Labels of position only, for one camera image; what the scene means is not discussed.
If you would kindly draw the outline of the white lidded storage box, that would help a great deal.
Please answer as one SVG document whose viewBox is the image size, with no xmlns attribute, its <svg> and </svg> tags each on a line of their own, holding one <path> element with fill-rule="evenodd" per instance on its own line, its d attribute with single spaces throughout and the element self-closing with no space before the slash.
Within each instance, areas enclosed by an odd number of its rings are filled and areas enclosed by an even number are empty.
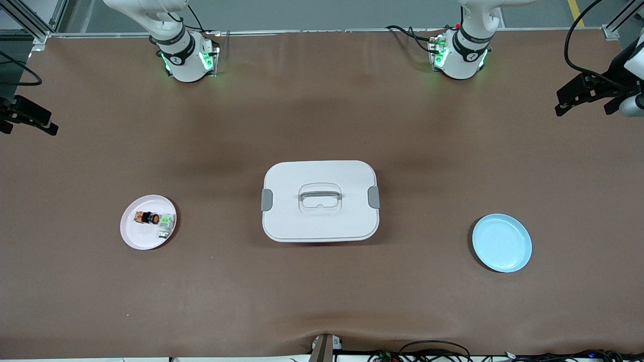
<svg viewBox="0 0 644 362">
<path fill-rule="evenodd" d="M 380 224 L 377 177 L 360 160 L 281 162 L 264 177 L 265 234 L 281 243 L 361 241 Z"/>
</svg>

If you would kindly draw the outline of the pink round plate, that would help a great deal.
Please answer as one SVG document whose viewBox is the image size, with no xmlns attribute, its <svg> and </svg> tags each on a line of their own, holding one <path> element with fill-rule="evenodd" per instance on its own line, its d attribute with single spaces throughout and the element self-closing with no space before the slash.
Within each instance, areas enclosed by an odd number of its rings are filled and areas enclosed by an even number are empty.
<svg viewBox="0 0 644 362">
<path fill-rule="evenodd" d="M 123 241 L 136 250 L 152 250 L 162 246 L 173 235 L 164 240 L 158 237 L 158 226 L 139 224 L 133 220 L 138 211 L 154 212 L 161 215 L 176 215 L 176 224 L 179 221 L 177 209 L 170 199 L 161 195 L 147 195 L 136 199 L 124 211 L 120 219 L 120 235 Z"/>
</svg>

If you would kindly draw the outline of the light blue round plate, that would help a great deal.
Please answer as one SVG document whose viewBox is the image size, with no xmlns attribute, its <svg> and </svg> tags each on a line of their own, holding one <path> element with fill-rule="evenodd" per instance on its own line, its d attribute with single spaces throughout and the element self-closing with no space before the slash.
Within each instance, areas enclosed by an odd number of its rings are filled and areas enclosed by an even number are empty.
<svg viewBox="0 0 644 362">
<path fill-rule="evenodd" d="M 500 273 L 513 273 L 524 268 L 533 254 L 531 236 L 513 216 L 483 216 L 472 232 L 471 242 L 478 259 Z"/>
</svg>

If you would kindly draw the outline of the brown table mat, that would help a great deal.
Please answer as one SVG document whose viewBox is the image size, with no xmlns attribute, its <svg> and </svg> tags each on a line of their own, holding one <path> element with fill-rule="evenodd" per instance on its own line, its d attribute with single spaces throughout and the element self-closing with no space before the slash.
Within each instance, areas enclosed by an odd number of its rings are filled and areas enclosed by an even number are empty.
<svg viewBox="0 0 644 362">
<path fill-rule="evenodd" d="M 500 32 L 467 81 L 391 32 L 230 37 L 194 84 L 147 39 L 49 41 L 28 62 L 43 84 L 19 92 L 58 134 L 0 135 L 0 359 L 300 354 L 324 333 L 644 352 L 644 119 L 556 116 L 564 37 Z M 377 231 L 272 241 L 264 175 L 326 159 L 373 167 Z M 179 221 L 136 250 L 120 220 L 147 195 Z M 529 232 L 521 270 L 476 256 L 491 214 Z"/>
</svg>

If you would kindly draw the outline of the aluminium frame profile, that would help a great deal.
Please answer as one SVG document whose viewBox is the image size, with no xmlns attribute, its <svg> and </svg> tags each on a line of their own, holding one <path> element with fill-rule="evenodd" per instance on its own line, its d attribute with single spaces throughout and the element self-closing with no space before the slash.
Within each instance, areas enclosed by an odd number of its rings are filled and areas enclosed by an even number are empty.
<svg viewBox="0 0 644 362">
<path fill-rule="evenodd" d="M 619 28 L 631 19 L 635 14 L 644 12 L 644 0 L 625 0 L 625 4 L 621 10 L 605 24 L 602 24 L 600 29 L 603 36 L 607 41 L 619 40 Z"/>
<path fill-rule="evenodd" d="M 0 0 L 0 39 L 44 44 L 57 34 L 69 0 Z"/>
</svg>

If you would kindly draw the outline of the green push button switch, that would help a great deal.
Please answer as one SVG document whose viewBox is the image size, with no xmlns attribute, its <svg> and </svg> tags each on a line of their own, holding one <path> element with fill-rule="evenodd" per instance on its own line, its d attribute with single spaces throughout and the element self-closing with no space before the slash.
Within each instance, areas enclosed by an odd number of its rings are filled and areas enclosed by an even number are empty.
<svg viewBox="0 0 644 362">
<path fill-rule="evenodd" d="M 158 237 L 161 239 L 168 239 L 174 231 L 176 224 L 176 215 L 164 214 L 159 217 L 158 221 Z"/>
</svg>

